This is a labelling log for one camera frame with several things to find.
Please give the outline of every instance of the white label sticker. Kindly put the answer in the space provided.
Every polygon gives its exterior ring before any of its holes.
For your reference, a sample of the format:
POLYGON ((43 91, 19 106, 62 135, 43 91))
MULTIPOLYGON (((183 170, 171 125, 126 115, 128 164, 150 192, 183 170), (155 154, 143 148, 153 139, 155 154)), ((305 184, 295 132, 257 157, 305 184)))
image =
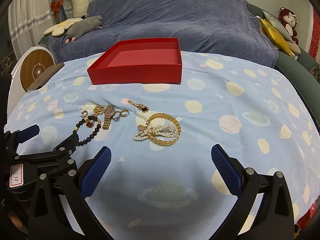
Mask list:
POLYGON ((10 187, 23 185, 23 164, 11 166, 10 170, 10 187))

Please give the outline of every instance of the green sofa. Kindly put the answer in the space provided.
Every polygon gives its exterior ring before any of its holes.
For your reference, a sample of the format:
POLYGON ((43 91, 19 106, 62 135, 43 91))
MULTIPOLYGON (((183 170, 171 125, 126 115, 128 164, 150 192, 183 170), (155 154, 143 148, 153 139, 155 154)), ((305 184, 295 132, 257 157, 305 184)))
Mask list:
MULTIPOLYGON (((265 18, 262 9, 250 4, 249 10, 253 15, 265 18)), ((320 131, 320 84, 310 74, 317 67, 317 62, 302 48, 300 50, 298 60, 278 51, 275 69, 291 82, 320 131)))

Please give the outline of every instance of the maroon hooded teddy bear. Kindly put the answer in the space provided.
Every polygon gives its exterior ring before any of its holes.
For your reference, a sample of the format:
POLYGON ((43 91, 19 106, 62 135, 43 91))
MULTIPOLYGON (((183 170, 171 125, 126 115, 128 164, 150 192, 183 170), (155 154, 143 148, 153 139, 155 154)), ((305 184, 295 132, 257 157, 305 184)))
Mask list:
POLYGON ((298 45, 299 41, 297 38, 295 38, 297 36, 297 31, 294 29, 296 24, 298 23, 298 19, 295 14, 289 9, 281 7, 279 20, 291 36, 292 40, 298 45))

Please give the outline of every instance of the yellow pillow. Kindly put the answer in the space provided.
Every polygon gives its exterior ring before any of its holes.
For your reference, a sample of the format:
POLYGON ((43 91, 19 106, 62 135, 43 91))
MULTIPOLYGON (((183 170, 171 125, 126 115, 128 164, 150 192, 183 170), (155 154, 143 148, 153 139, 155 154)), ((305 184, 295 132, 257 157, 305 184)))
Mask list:
POLYGON ((280 50, 288 54, 290 57, 294 57, 288 44, 285 42, 285 39, 280 34, 280 32, 276 28, 274 28, 270 23, 268 23, 266 20, 260 18, 260 22, 263 30, 267 33, 269 39, 274 44, 276 44, 280 50))

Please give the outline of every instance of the star print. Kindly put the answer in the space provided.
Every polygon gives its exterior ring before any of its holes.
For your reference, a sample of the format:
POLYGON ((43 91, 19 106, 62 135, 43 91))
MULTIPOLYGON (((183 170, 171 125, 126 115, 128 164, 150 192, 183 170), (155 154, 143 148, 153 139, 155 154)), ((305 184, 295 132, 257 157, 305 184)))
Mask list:
POLYGON ((125 159, 123 157, 120 157, 118 162, 125 162, 125 159))

